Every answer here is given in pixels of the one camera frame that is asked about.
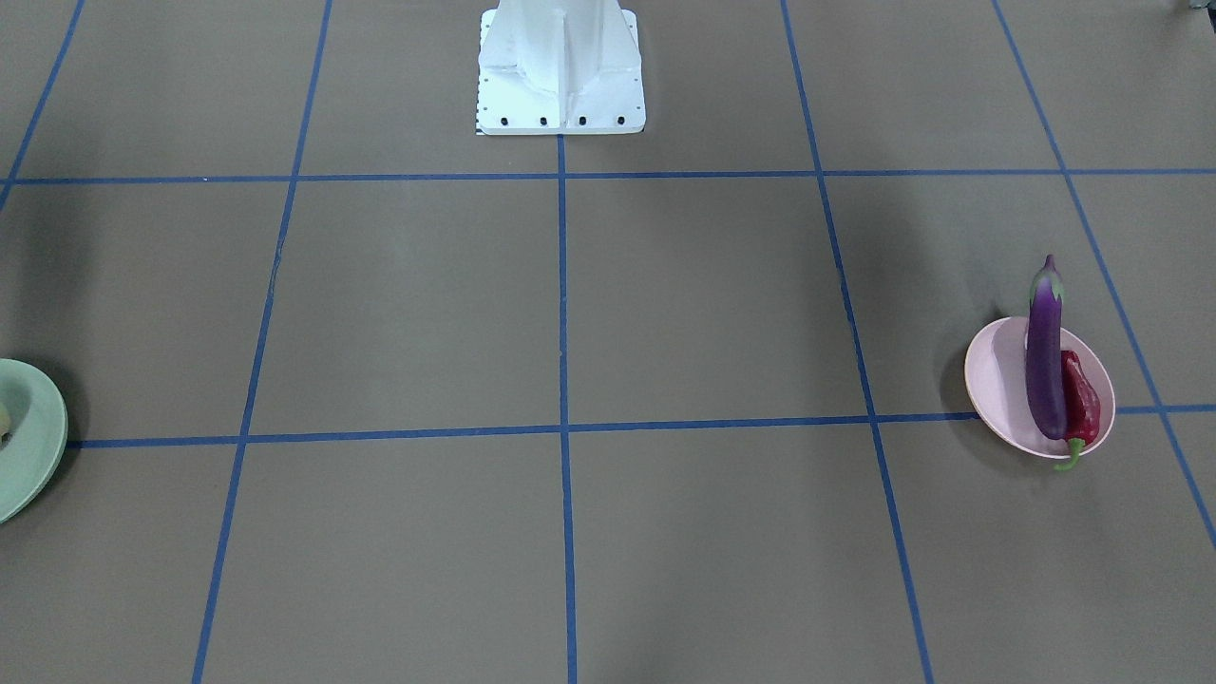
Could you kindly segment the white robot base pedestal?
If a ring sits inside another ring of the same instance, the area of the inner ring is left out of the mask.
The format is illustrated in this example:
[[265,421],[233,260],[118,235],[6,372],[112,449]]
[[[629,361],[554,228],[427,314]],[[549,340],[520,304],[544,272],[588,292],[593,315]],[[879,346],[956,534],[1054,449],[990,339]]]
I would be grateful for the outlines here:
[[477,134],[644,130],[638,19],[620,2],[500,1],[479,30]]

